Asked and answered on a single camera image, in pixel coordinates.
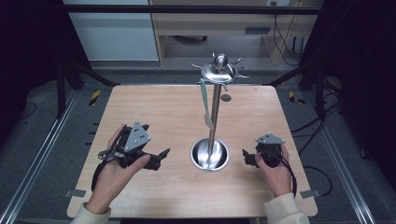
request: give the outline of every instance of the white wall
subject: white wall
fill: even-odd
[[[64,0],[65,4],[147,5],[147,0]],[[69,13],[90,61],[158,61],[148,13]]]

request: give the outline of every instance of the metal bowl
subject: metal bowl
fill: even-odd
[[[215,142],[219,143],[220,149],[222,151],[221,157],[219,158],[219,162],[213,168],[203,167],[199,164],[199,161],[198,161],[198,151],[199,151],[199,149],[202,149],[202,146],[207,147],[208,142],[209,142],[209,138],[207,138],[207,137],[197,140],[191,147],[190,158],[191,158],[192,164],[194,164],[194,166],[197,167],[198,169],[205,171],[205,172],[216,172],[216,171],[223,169],[227,165],[227,163],[230,159],[230,151],[227,148],[227,146],[224,144],[223,141],[216,138]]]

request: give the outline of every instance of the metal pole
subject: metal pole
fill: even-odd
[[[213,145],[215,144],[215,135],[216,135],[216,125],[218,123],[218,113],[219,113],[219,102],[221,95],[221,85],[215,84],[215,89],[213,90],[213,102],[212,102],[212,123],[213,129],[209,132],[209,145],[208,145],[208,159],[213,152]]]

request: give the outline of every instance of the floor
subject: floor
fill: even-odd
[[[92,66],[100,75],[122,84],[194,84],[200,74],[191,63],[207,63],[213,52],[227,53],[230,61],[242,58],[239,71],[250,78],[235,84],[261,85],[293,68],[284,62],[273,67],[265,51],[259,50],[263,49],[261,39],[254,36],[210,36],[206,42],[199,39],[170,38],[163,66],[130,63],[119,67],[101,62],[92,62]],[[70,198],[65,197],[65,193],[75,188],[111,93],[110,87],[85,75],[82,77],[85,81],[83,90],[72,91],[66,86],[70,109],[65,113],[64,122],[55,118],[57,95],[54,81],[29,93],[29,103],[21,120],[0,150],[0,169],[4,171],[0,174],[1,218],[11,211],[8,218],[15,219],[15,223],[70,221],[65,213]],[[299,78],[294,77],[276,87],[291,130],[316,117],[314,90],[300,91]],[[97,90],[101,93],[96,104],[89,105]],[[291,101],[291,91],[296,100],[304,100],[305,104]],[[326,100],[327,108],[337,103],[333,94]],[[318,126],[319,122],[315,122],[293,134],[297,148],[304,148]],[[396,223],[396,193],[376,163],[361,158],[354,134],[339,107],[329,111],[324,127],[309,142],[301,159],[303,165],[320,169],[332,181],[330,194],[316,198],[318,214],[310,218],[312,223]],[[312,189],[322,193],[329,191],[330,182],[323,173],[309,167],[305,171]],[[256,219],[252,217],[250,223],[256,223]]]

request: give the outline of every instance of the wooden table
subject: wooden table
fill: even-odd
[[[142,170],[111,204],[113,217],[265,217],[262,204],[274,198],[259,169],[245,165],[242,148],[255,153],[255,138],[272,133],[286,141],[290,165],[296,175],[296,201],[308,216],[318,209],[313,198],[302,199],[310,189],[290,134],[276,90],[268,86],[229,85],[230,102],[220,101],[216,137],[230,149],[227,166],[215,173],[196,168],[190,159],[192,144],[208,137],[200,87],[118,86],[108,100],[76,189],[84,198],[73,197],[67,215],[74,217],[92,195],[92,174],[99,151],[122,123],[136,120],[149,124],[151,141],[145,151],[171,151],[158,171]],[[212,96],[213,86],[207,85]]]

